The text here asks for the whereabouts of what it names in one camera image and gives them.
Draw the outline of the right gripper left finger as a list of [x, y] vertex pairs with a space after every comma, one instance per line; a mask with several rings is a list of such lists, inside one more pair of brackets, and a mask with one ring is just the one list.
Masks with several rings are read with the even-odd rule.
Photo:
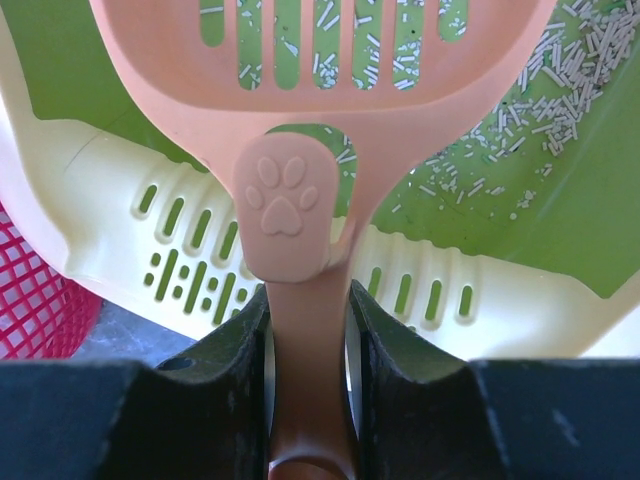
[[135, 360], [5, 361], [5, 479], [262, 479], [264, 289], [156, 367]]

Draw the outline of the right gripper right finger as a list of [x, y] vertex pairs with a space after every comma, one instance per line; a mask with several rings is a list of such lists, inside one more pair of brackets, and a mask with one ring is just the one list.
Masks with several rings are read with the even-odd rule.
[[637, 360], [476, 360], [386, 313], [359, 283], [366, 479], [635, 479]]

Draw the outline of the red mesh waste basket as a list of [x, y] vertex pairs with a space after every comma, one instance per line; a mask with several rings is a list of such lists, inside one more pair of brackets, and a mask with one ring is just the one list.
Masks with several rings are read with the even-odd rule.
[[71, 357], [103, 300], [49, 266], [1, 212], [1, 358]]

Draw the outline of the orange litter scoop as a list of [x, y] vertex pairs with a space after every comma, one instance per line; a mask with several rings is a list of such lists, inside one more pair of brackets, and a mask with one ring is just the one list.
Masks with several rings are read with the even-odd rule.
[[420, 78], [393, 81], [397, 5], [379, 15], [378, 78], [353, 80], [353, 2], [340, 7], [338, 78], [313, 77], [314, 5], [300, 5], [299, 79], [275, 79], [275, 5], [262, 5], [259, 86], [238, 75], [237, 7], [215, 47], [195, 1], [95, 1], [91, 10], [124, 87], [151, 123], [230, 193], [248, 269], [266, 288], [275, 348], [273, 479], [356, 479], [345, 323], [353, 257], [402, 177], [480, 122], [515, 82], [551, 1], [472, 1], [465, 33], [444, 41], [439, 5], [423, 7]]

